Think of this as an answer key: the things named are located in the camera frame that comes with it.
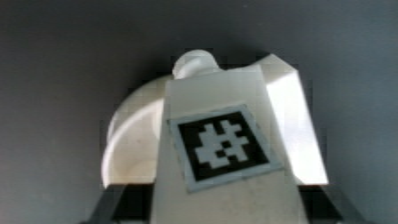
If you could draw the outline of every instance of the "gray wall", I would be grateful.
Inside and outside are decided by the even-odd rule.
[[[398,221],[398,2],[0,2],[0,223],[77,223],[100,193],[111,112],[211,48],[299,69],[333,184],[363,217]]]

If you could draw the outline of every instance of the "white plastic part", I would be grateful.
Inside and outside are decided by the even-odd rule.
[[[200,74],[184,79],[170,80],[166,82],[166,97],[163,107],[161,119],[161,137],[159,137],[159,152],[157,152],[157,169],[156,169],[156,183],[152,194],[152,212],[154,217],[150,223],[172,224],[305,224],[305,213],[298,195],[298,189],[289,169],[289,162],[285,157],[285,150],[278,130],[275,126],[275,118],[271,105],[267,101],[266,86],[262,85],[260,68],[255,66],[250,71],[225,71]],[[280,169],[269,171],[260,169],[246,176],[246,170],[259,168],[262,163],[257,163],[257,156],[250,158],[250,168],[241,167],[241,162],[235,165],[232,162],[227,167],[216,170],[214,176],[203,176],[200,170],[202,166],[195,159],[177,154],[177,141],[189,139],[191,136],[200,135],[202,125],[205,126],[209,120],[211,124],[225,121],[235,122],[234,110],[225,108],[246,108],[251,116],[244,117],[246,123],[255,123],[253,128],[257,133],[264,136],[264,144],[271,148]],[[170,124],[177,122],[179,135],[170,132]],[[186,136],[189,128],[180,127],[180,124],[191,124],[200,121],[200,125],[189,126],[195,134]],[[248,130],[244,122],[237,126]],[[248,144],[255,144],[255,138],[244,134]],[[186,154],[195,152],[195,146],[184,144]],[[193,180],[198,188],[189,188],[189,181]]]
[[[218,71],[221,70],[212,55],[202,50],[193,50],[179,57],[172,74],[175,79],[182,79],[193,75],[203,75]]]
[[[259,65],[260,68],[296,184],[321,185],[328,183],[328,180],[298,71],[275,55],[264,57],[253,65]],[[251,71],[257,69],[253,65],[230,71]],[[173,78],[182,79],[218,71],[221,70],[211,54],[195,50],[180,56],[172,73]],[[170,79],[172,77],[164,76],[140,87],[115,111],[108,127],[108,145],[100,164],[104,186],[109,183],[152,182],[156,176],[163,91],[164,82]]]
[[[100,163],[100,179],[109,184],[152,183],[156,175],[163,87],[170,76],[132,92],[115,111]]]

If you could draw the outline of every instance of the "gray background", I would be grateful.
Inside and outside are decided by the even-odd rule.
[[[0,223],[77,223],[111,113],[187,49],[299,70],[331,182],[398,221],[398,1],[0,2]]]

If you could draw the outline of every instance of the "black square pattern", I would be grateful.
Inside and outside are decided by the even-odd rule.
[[[195,181],[267,163],[239,112],[177,125]]]
[[[244,105],[168,124],[189,192],[282,167]]]

